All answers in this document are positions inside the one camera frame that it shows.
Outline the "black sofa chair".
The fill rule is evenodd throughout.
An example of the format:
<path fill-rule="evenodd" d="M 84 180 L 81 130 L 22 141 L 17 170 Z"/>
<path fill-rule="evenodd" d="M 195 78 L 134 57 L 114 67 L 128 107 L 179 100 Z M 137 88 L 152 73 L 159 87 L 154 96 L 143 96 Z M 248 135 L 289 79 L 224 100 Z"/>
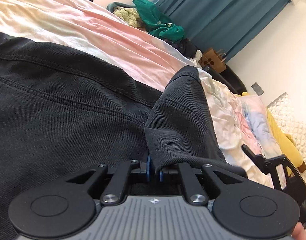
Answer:
<path fill-rule="evenodd" d="M 243 92 L 247 92 L 244 83 L 228 65 L 226 65 L 226 69 L 221 73 L 217 73 L 211 67 L 204 67 L 203 70 L 209 73 L 214 80 L 226 85 L 233 94 L 242 95 Z"/>

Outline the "green sweatshirt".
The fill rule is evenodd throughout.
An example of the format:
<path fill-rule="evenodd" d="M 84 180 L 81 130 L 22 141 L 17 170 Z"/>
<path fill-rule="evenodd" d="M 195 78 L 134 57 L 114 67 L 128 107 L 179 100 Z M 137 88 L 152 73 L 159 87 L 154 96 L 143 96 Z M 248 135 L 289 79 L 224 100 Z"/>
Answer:
<path fill-rule="evenodd" d="M 148 0 L 133 0 L 133 4 L 150 35 L 172 42 L 180 42 L 185 38 L 184 29 L 160 12 L 156 4 Z"/>

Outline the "black clothing pile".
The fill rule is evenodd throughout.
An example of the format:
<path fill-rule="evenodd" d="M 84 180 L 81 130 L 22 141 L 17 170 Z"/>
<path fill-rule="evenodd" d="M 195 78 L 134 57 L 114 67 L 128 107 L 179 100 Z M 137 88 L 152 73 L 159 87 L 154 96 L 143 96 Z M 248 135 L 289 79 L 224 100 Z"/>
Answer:
<path fill-rule="evenodd" d="M 193 59 L 196 55 L 196 46 L 187 38 L 181 41 L 174 42 L 169 39 L 164 39 L 164 42 L 177 49 L 183 56 Z"/>

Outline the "teal curtain right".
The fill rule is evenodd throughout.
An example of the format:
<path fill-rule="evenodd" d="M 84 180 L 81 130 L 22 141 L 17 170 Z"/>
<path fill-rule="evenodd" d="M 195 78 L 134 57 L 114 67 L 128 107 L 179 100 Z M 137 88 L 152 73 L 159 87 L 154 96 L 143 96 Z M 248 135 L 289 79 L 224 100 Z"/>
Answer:
<path fill-rule="evenodd" d="M 158 9 L 201 51 L 224 50 L 233 58 L 291 0 L 154 0 Z"/>

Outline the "white quilted headboard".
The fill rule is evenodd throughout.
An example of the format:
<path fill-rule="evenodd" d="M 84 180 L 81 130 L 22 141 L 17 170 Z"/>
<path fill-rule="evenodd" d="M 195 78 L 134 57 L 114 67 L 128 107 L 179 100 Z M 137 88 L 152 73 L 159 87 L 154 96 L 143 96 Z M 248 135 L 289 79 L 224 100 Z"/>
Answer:
<path fill-rule="evenodd" d="M 306 164 L 306 124 L 296 117 L 290 104 L 287 93 L 282 94 L 267 107 L 278 127 L 285 133 L 291 135 L 297 150 L 299 150 Z"/>

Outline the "pastel tie-dye bed sheet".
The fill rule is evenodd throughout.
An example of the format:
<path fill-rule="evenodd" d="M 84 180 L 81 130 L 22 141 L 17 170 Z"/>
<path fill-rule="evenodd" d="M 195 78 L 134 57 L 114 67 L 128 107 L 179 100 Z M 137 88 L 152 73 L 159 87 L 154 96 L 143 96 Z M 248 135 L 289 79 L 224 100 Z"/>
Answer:
<path fill-rule="evenodd" d="M 86 0 L 0 0 L 0 32 L 89 53 L 159 91 L 178 70 L 192 64 L 162 40 Z M 274 142 L 265 151 L 247 123 L 240 96 L 213 75 L 203 70 L 198 73 L 226 161 L 243 167 L 250 180 L 271 187 L 271 176 L 263 174 L 241 146 L 272 158 L 282 153 L 278 144 Z"/>

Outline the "grey wall switch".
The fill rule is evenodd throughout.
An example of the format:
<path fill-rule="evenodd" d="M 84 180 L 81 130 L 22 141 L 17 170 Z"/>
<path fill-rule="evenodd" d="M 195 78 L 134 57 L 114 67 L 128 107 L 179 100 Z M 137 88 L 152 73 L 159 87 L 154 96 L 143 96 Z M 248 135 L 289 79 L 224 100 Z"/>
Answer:
<path fill-rule="evenodd" d="M 262 94 L 264 94 L 263 89 L 260 87 L 260 85 L 257 82 L 255 82 L 251 87 L 255 91 L 257 96 L 261 96 Z"/>

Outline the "yellow plush pillow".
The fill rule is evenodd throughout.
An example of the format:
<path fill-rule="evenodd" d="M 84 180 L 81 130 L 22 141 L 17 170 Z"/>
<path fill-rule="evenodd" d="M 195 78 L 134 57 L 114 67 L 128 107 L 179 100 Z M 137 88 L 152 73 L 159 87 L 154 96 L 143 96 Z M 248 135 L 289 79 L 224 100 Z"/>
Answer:
<path fill-rule="evenodd" d="M 243 92 L 242 96 L 245 96 L 245 95 L 250 95 L 250 94 Z M 299 172 L 301 173 L 305 172 L 306 164 L 299 150 L 297 150 L 295 146 L 295 142 L 293 141 L 291 135 L 285 134 L 278 127 L 277 122 L 275 121 L 274 117 L 272 116 L 270 111 L 267 109 L 267 107 L 266 107 L 266 111 L 267 111 L 267 119 L 269 122 L 269 126 L 271 128 L 274 138 L 276 139 L 276 141 L 278 142 L 280 146 L 282 154 L 288 157 L 288 159 L 291 161 L 294 167 L 299 170 Z"/>

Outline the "brown paper bag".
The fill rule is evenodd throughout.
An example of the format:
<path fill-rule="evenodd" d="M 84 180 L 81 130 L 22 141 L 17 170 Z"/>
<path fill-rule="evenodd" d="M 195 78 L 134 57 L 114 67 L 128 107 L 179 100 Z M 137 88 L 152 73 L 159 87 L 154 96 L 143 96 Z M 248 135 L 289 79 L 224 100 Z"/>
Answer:
<path fill-rule="evenodd" d="M 199 64 L 205 68 L 210 67 L 214 69 L 217 73 L 221 73 L 226 70 L 227 55 L 223 49 L 218 51 L 213 48 L 209 48 L 205 51 L 199 61 Z"/>

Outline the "cream knitted garment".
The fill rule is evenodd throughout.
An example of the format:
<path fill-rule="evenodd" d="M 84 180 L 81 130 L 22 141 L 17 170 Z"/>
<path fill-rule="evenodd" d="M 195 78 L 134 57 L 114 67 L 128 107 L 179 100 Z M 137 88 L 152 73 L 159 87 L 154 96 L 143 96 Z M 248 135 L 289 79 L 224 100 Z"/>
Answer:
<path fill-rule="evenodd" d="M 115 7 L 113 14 L 123 20 L 129 26 L 134 28 L 144 28 L 145 24 L 142 21 L 136 8 Z"/>

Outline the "pastel pillow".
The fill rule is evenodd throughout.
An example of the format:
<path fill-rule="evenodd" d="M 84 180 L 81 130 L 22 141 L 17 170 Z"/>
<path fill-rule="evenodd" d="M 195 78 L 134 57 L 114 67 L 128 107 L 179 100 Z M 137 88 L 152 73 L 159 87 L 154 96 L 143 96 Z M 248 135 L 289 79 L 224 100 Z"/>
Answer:
<path fill-rule="evenodd" d="M 257 95 L 245 95 L 238 97 L 242 105 L 246 121 L 261 146 L 262 155 L 269 159 L 282 155 L 282 151 L 273 136 L 267 119 L 267 111 Z"/>

